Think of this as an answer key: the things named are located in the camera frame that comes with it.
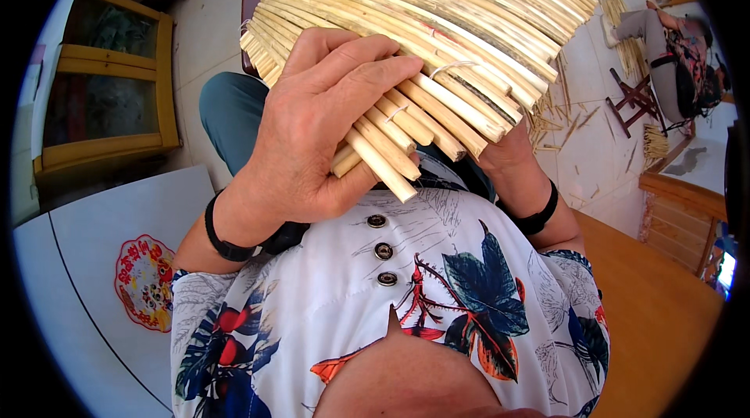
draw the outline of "wooden table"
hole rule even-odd
[[[651,247],[574,213],[603,293],[612,344],[594,418],[658,416],[697,363],[724,301]]]

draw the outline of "glass cabinet door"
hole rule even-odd
[[[158,24],[105,0],[74,0],[62,43],[155,59]]]
[[[58,71],[44,124],[44,147],[159,132],[153,81]]]

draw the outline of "gray pants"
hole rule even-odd
[[[646,42],[647,61],[667,53],[667,39],[656,10],[644,9],[621,14],[622,22],[616,28],[617,38],[642,38]],[[656,91],[656,100],[661,112],[671,123],[682,122],[685,118],[677,106],[677,82],[675,81],[675,64],[667,63],[651,68],[651,84]]]

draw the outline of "sticker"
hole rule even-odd
[[[175,253],[144,234],[120,247],[115,292],[127,316],[149,330],[172,329],[172,260]]]

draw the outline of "wooden stool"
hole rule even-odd
[[[661,116],[661,110],[659,109],[659,105],[656,104],[656,98],[651,91],[651,75],[646,75],[637,86],[630,87],[620,79],[620,76],[617,75],[617,71],[614,71],[614,68],[610,68],[610,73],[614,77],[614,80],[617,81],[617,84],[620,86],[625,97],[622,101],[618,102],[617,105],[613,104],[609,97],[605,98],[605,101],[609,104],[617,117],[617,120],[619,120],[620,124],[623,126],[623,130],[625,130],[625,134],[628,135],[628,138],[630,138],[628,128],[630,128],[630,125],[633,125],[636,120],[640,119],[644,113],[648,113],[653,118],[657,119],[659,123],[661,123],[661,131],[663,132],[667,126],[664,124],[664,117]],[[632,109],[635,109],[636,105],[641,108],[627,121],[624,121],[623,117],[620,115],[620,109],[622,109],[625,104],[630,104]]]

